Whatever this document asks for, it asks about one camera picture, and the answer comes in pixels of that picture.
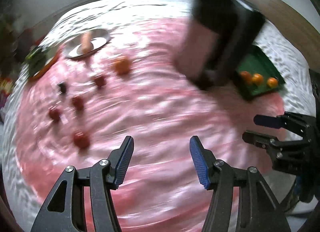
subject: green tray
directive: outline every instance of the green tray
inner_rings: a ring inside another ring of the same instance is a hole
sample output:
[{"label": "green tray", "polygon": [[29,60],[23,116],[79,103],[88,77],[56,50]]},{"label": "green tray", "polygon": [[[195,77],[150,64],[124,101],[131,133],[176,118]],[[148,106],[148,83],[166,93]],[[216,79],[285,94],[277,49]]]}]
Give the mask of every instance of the green tray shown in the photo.
[{"label": "green tray", "polygon": [[[260,86],[246,85],[239,75],[241,71],[248,71],[251,75],[258,73],[263,76],[264,82]],[[267,86],[267,80],[270,77],[278,80],[278,87],[270,88]],[[232,80],[245,100],[252,100],[256,96],[279,90],[285,84],[283,77],[270,59],[255,45],[251,46],[249,53],[239,65]]]}]

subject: orange fruit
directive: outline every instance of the orange fruit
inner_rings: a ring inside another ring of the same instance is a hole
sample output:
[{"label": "orange fruit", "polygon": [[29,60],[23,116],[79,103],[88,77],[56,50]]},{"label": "orange fruit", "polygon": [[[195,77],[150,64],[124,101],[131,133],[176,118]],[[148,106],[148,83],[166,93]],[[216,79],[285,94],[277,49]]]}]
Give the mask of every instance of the orange fruit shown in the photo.
[{"label": "orange fruit", "polygon": [[243,79],[243,81],[247,85],[251,85],[252,84],[252,76],[248,71],[241,71],[240,72],[240,77]]},{"label": "orange fruit", "polygon": [[267,80],[267,86],[270,88],[276,88],[278,86],[279,82],[274,77],[270,77]]},{"label": "orange fruit", "polygon": [[255,85],[261,85],[261,84],[263,83],[263,77],[262,77],[262,75],[260,75],[260,74],[258,74],[258,73],[253,74],[252,82],[253,82]]},{"label": "orange fruit", "polygon": [[125,75],[130,72],[131,62],[126,56],[121,56],[114,62],[114,69],[118,75]]}]

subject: pink cloth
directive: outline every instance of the pink cloth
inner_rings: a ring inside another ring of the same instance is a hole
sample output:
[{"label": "pink cloth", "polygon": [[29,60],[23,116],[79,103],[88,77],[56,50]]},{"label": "pink cloth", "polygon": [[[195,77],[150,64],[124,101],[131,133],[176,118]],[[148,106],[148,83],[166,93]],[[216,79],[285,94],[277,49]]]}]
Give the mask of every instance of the pink cloth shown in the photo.
[{"label": "pink cloth", "polygon": [[[233,167],[257,166],[262,173],[271,169],[266,152],[244,143],[241,135],[250,129],[284,138],[281,130],[253,123],[256,114],[283,114],[281,97],[271,93],[249,103],[231,83],[211,92],[190,84],[171,63],[186,22],[147,20],[118,28],[111,43],[91,58],[60,57],[35,84],[25,86],[16,123],[17,161],[40,202],[67,165],[92,166],[126,135],[134,138],[135,148],[124,184],[112,191],[122,231],[201,230],[212,192],[197,178],[189,152],[193,135]],[[112,61],[123,54],[132,61],[132,71],[119,77]],[[91,78],[101,72],[107,84],[97,89]],[[66,96],[58,94],[61,81],[68,85]],[[77,94],[85,101],[82,114],[71,104]],[[62,111],[58,124],[48,117],[54,105]],[[73,145],[76,129],[88,132],[88,150]],[[85,202],[92,232],[88,194]]]}]

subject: red fruit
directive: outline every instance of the red fruit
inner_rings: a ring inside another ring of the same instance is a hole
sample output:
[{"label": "red fruit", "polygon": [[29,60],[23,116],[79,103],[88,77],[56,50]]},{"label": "red fruit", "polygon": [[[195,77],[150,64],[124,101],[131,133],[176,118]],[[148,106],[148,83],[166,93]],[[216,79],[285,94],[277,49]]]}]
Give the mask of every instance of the red fruit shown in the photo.
[{"label": "red fruit", "polygon": [[78,111],[82,111],[84,109],[84,101],[80,95],[72,97],[72,104]]},{"label": "red fruit", "polygon": [[89,137],[81,131],[75,131],[73,133],[73,143],[75,144],[75,146],[81,149],[87,148],[90,146]]},{"label": "red fruit", "polygon": [[53,120],[54,123],[57,123],[60,121],[60,110],[55,107],[55,106],[52,106],[49,108],[49,117]]},{"label": "red fruit", "polygon": [[106,79],[105,76],[102,74],[97,74],[93,77],[93,81],[96,83],[98,88],[102,88],[104,85],[106,85]]}]

